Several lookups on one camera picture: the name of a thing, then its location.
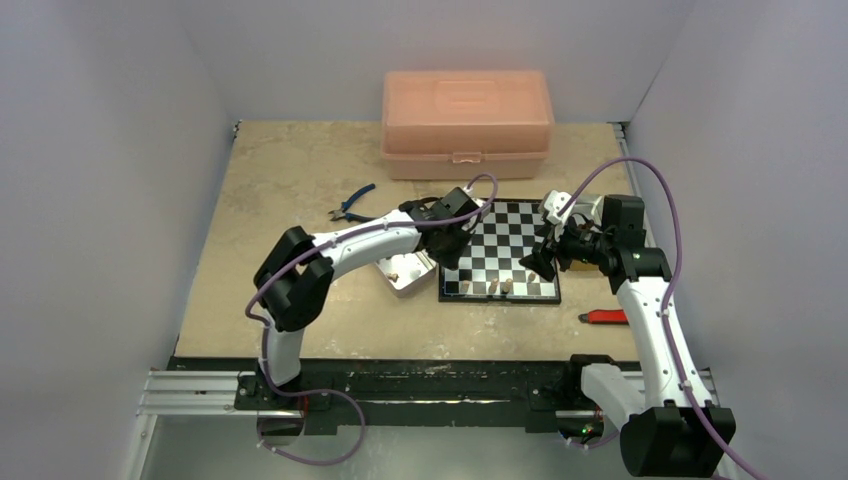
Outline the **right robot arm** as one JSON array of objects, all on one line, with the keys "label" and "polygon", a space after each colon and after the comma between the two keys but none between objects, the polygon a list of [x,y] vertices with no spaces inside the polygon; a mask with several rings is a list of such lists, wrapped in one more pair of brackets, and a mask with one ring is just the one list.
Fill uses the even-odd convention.
[{"label": "right robot arm", "polygon": [[701,380],[672,302],[673,274],[665,253],[646,243],[641,198],[607,195],[599,223],[573,218],[574,198],[552,190],[539,208],[540,242],[522,266],[545,280],[575,261],[608,279],[633,335],[644,386],[619,367],[590,363],[564,376],[561,392],[576,407],[591,401],[618,432],[620,453],[634,477],[710,478],[736,431]]}]

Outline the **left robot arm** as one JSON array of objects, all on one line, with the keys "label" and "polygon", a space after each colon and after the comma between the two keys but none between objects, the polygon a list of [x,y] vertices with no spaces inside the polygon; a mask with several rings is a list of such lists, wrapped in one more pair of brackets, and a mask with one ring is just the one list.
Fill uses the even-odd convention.
[{"label": "left robot arm", "polygon": [[272,408],[297,399],[301,348],[307,326],[322,313],[332,284],[354,270],[397,255],[425,252],[455,269],[485,217],[490,200],[456,187],[434,201],[413,200],[360,225],[324,233],[295,226],[286,230],[257,270],[247,317],[263,326],[259,395]]}]

